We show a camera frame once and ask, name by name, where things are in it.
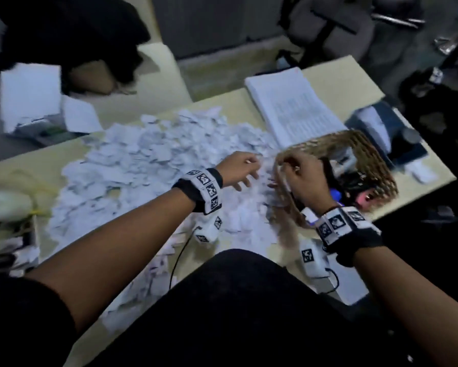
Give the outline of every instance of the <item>person's left hand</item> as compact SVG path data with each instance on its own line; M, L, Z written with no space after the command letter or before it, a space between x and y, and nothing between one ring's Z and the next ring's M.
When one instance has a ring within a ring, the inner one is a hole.
M259 178L257 171L260 167L256 154L237 151L223 159L215 169L221 174L224 187L232 185L240 192L242 189L238 183L242 181L245 186L250 187L248 175L255 179Z

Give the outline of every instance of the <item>pile of paper scraps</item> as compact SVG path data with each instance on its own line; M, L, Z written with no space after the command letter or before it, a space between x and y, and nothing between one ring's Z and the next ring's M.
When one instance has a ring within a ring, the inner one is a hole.
M260 178L251 180L252 188L243 191L225 188L222 194L220 241L216 253L228 248L243 248L267 255L267 248L277 242L275 227L269 224L268 207L280 205L268 178L272 174L278 146L274 138L248 123L230 126L221 108L192 113L182 110L176 122L159 121L143 115L143 128L114 124L100 140L84 138L91 151L84 160L63 169L68 184L61 191L48 232L58 243L55 252L114 218L149 202L171 189L181 175L197 168L216 166L235 151L260 154ZM113 198L109 192L119 190ZM112 314L124 304L128 323L168 291L167 255L182 245L203 214L191 214L166 242L158 255L111 303L103 314L104 324L115 331Z

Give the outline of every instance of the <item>wire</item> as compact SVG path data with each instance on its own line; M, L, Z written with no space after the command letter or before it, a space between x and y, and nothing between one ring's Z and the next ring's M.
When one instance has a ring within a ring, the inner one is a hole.
M326 271L330 271L332 274L334 274L334 277L336 277L336 287L328 292L324 292L324 294L330 294L331 292L335 292L338 289L338 287L340 286L340 279L338 275L336 274L336 272L333 271L332 269L326 268Z
M188 240L185 242L185 244L183 245L183 248L182 250L180 251L180 254L178 255L176 261L175 261L175 266L173 267L173 270L171 271L171 277L169 278L169 288L168 290L171 290L171 282L173 282L173 274L175 274L175 269L176 269L176 266L178 265L178 261L180 260L180 257L182 256L182 253L183 251L185 251L185 248L188 246L188 243L190 242L190 240L193 238L193 235L195 234L195 232L197 231L197 229L201 229L200 227L196 227L192 234L190 234L190 237L188 238Z

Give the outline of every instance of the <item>wristband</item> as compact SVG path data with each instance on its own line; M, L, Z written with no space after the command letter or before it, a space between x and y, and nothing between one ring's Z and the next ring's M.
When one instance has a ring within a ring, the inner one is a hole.
M189 199L195 202L194 212L203 212L208 215L222 207L221 187L222 177L216 169L192 170L182 176L173 188L184 192Z
M337 207L324 214L316 229L327 253L337 253L337 261L353 266L353 256L360 248L383 246L382 233L355 207Z

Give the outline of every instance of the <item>person's right hand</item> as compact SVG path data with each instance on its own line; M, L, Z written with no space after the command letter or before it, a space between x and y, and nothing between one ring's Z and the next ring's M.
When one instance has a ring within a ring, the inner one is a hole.
M339 206L329 192L322 162L302 151L289 153L281 170L293 195L318 216Z

